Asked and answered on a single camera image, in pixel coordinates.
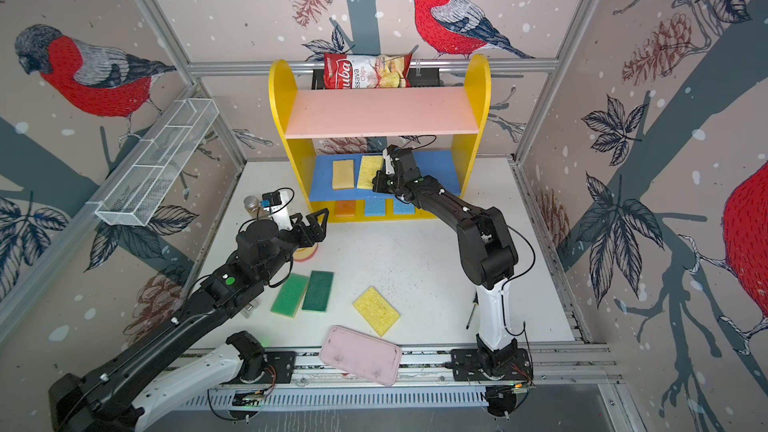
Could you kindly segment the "blue cellulose sponge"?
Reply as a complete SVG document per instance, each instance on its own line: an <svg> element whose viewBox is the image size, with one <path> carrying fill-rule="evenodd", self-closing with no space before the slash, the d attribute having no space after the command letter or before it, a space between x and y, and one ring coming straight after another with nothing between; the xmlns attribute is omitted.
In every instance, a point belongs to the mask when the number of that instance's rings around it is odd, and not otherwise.
<svg viewBox="0 0 768 432"><path fill-rule="evenodd" d="M396 216L410 216L415 214L415 206L408 202L395 199L393 202L393 214Z"/></svg>
<svg viewBox="0 0 768 432"><path fill-rule="evenodd" d="M365 201L365 217L385 217L387 215L387 200L385 198L371 198Z"/></svg>

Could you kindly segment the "orange rectangular sponge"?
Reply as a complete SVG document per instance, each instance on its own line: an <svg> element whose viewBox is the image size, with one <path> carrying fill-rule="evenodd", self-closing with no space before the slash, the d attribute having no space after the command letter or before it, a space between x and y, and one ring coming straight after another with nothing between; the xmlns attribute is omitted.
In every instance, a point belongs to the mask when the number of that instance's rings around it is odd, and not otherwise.
<svg viewBox="0 0 768 432"><path fill-rule="evenodd" d="M354 217L356 202L354 200L336 201L334 215L336 217Z"/></svg>

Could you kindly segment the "beige orange-backed sponge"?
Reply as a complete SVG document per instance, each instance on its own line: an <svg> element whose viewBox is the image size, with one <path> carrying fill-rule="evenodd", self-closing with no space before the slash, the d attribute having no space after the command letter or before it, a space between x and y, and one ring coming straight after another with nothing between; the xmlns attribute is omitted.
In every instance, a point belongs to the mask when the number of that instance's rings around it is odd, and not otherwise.
<svg viewBox="0 0 768 432"><path fill-rule="evenodd" d="M331 187L334 191L355 188L355 170L352 159L333 161Z"/></svg>

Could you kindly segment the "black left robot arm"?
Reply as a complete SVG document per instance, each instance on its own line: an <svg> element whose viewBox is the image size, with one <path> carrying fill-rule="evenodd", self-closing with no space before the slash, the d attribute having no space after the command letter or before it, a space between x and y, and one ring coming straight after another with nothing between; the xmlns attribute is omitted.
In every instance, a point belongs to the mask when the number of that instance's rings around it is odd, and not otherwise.
<svg viewBox="0 0 768 432"><path fill-rule="evenodd" d="M251 219L236 236L227 261L205 276L170 318L115 358L82 377L68 373L48 391L56 431L132 431L149 415L139 398L182 353L256 299L274 276L293 263L300 248L322 242L329 211L295 213L282 229L270 219Z"/></svg>

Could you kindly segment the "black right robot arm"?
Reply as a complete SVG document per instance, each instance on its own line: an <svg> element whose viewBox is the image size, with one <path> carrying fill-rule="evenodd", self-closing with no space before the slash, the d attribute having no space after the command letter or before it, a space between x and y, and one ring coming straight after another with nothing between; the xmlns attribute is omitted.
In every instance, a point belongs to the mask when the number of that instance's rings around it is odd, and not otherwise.
<svg viewBox="0 0 768 432"><path fill-rule="evenodd" d="M467 203L436 178L422 174L411 148L390 145L382 156L384 165L372 181L373 191L431 213L456 233L460 264L476 286L480 366L490 377L504 375L520 354L509 330L504 290L519 257L503 213Z"/></svg>

